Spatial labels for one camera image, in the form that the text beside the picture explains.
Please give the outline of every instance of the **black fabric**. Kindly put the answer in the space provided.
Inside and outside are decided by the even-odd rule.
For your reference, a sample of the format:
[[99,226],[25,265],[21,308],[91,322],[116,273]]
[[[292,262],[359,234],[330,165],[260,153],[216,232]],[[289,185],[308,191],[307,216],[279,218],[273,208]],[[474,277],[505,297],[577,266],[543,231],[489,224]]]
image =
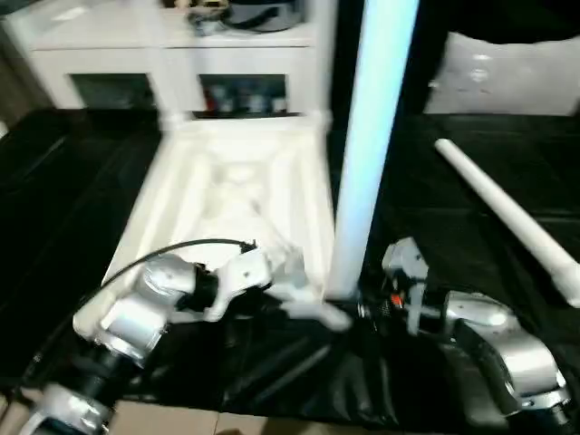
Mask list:
[[[12,219],[10,226],[0,227],[3,238],[8,246],[18,248],[16,242],[21,238],[14,236],[15,242],[10,242],[10,233],[32,231],[36,240],[45,240],[44,246],[52,247],[35,246],[29,240],[30,248],[10,260],[8,270],[20,267],[26,279],[18,281],[15,294],[3,289],[3,301],[9,304],[0,313],[0,326],[3,331],[19,332],[3,334],[3,354],[7,354],[5,350],[10,353],[0,362],[4,386],[22,373],[35,346],[78,296],[99,282],[110,261],[159,140],[153,119],[127,116],[121,122],[119,114],[45,112],[28,119],[21,130],[10,133],[13,137],[0,142],[4,157],[0,162],[5,164],[0,171],[2,186],[12,189],[3,190],[0,204],[2,210],[8,200],[17,205],[12,207],[14,213],[2,217]],[[334,197],[344,136],[344,131],[336,130],[329,136]],[[562,303],[535,260],[433,150],[432,143],[440,136],[455,140],[580,258],[580,175],[575,167],[580,157],[578,120],[405,117],[397,120],[393,133],[362,290],[366,295],[376,294],[382,282],[380,263],[385,248],[401,237],[415,237],[430,265],[430,285],[478,289],[512,306],[522,323],[554,352],[580,401],[580,344],[576,339],[580,319],[576,310]],[[26,140],[28,147],[17,146]],[[54,152],[42,157],[51,147]],[[77,155],[73,150],[82,152]],[[88,185],[99,188],[82,188]],[[67,186],[74,190],[68,192]],[[74,208],[79,196],[86,196],[86,202],[82,201],[85,205],[76,208],[70,220],[63,211],[60,215],[47,213],[45,218],[53,224],[47,224],[43,232],[32,225],[28,211],[40,216],[50,203],[41,201],[55,191],[69,198],[68,202],[59,199],[63,201],[60,210]],[[19,192],[30,200],[15,202],[9,192]],[[25,261],[31,272],[22,267],[22,258],[31,259]],[[42,327],[24,327],[31,315]],[[47,359],[46,370],[34,385],[44,383],[50,375],[48,366],[58,366],[79,346],[72,331],[59,344],[60,352]],[[485,382],[464,353],[411,339],[403,331],[378,334],[364,320],[358,320],[345,335],[329,333],[314,322],[270,316],[179,325],[161,342],[145,374],[134,380],[126,397],[374,429],[505,433],[507,427]]]
[[0,382],[101,282],[160,140],[154,112],[41,111],[0,141]]

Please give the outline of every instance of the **white shelf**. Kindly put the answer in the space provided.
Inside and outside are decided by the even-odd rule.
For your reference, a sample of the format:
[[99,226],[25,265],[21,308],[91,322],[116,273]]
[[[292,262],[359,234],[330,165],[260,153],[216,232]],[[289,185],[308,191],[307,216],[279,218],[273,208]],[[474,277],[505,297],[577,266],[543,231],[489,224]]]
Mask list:
[[[53,18],[54,26],[33,42],[33,50],[72,50],[96,48],[139,48],[140,29],[128,3],[111,1],[84,9],[65,20]],[[161,9],[167,48],[219,47],[307,47],[312,44],[312,25],[304,23],[271,34],[251,34],[227,30],[220,34],[197,37],[185,15],[175,9]]]

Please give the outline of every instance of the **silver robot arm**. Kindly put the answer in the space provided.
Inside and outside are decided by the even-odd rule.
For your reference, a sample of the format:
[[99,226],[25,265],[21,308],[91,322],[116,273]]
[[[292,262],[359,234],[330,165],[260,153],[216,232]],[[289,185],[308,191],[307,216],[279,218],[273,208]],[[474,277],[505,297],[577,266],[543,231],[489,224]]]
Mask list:
[[570,395],[554,356],[509,307],[480,293],[431,297],[429,268],[412,238],[389,246],[382,266],[392,289],[389,309],[410,334],[430,334],[468,353],[506,417],[541,415],[550,420],[548,433],[575,433],[568,431],[563,407]]
[[116,401],[170,326],[216,322],[250,289],[279,300],[291,318],[312,318],[336,332],[348,329],[348,315],[312,295],[301,256],[295,253],[290,260],[273,271],[267,254],[256,248],[209,272],[171,254],[151,259],[131,290],[111,304],[90,336],[83,336],[89,350],[73,357],[48,385],[19,433],[107,432]]

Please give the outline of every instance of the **white rod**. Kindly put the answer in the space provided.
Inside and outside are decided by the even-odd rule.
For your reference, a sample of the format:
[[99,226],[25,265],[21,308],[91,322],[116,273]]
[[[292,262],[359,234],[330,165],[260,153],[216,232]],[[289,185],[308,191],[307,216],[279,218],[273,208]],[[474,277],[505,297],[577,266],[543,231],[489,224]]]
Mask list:
[[419,0],[366,0],[325,296],[351,297],[381,183]]
[[565,300],[580,307],[580,265],[457,145],[439,139],[435,148],[552,276]]

